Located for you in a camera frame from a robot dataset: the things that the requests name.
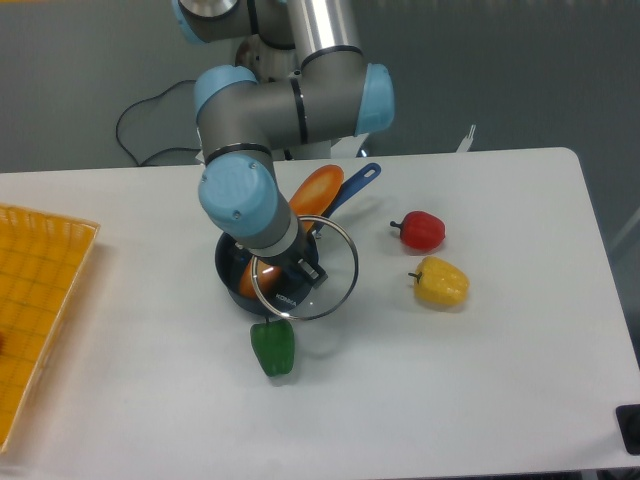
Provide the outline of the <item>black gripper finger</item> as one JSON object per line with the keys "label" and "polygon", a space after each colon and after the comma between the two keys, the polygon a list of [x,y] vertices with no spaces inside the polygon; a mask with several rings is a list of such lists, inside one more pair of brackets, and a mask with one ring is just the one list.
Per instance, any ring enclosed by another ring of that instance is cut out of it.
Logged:
{"label": "black gripper finger", "polygon": [[328,278],[326,271],[313,258],[301,257],[295,266],[301,278],[312,288],[319,288]]}

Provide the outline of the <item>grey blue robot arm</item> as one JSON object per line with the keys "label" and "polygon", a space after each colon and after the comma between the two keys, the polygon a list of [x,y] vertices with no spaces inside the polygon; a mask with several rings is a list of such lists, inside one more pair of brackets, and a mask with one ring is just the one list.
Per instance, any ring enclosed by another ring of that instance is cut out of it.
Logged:
{"label": "grey blue robot arm", "polygon": [[212,222],[265,263],[308,262],[273,152],[388,128],[395,115],[388,70],[365,60],[347,1],[176,1],[173,11],[193,42],[257,35],[294,52],[296,76],[261,82],[244,66],[223,65],[197,79],[205,160],[198,195]]}

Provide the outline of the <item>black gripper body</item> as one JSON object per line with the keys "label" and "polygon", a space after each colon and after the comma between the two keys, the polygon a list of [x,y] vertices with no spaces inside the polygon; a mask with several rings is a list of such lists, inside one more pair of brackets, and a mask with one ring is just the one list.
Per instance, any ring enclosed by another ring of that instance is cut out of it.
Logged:
{"label": "black gripper body", "polygon": [[236,236],[235,241],[252,255],[249,261],[250,280],[257,280],[259,260],[301,277],[295,268],[297,261],[301,257],[313,258],[307,233],[301,224],[269,224],[257,233]]}

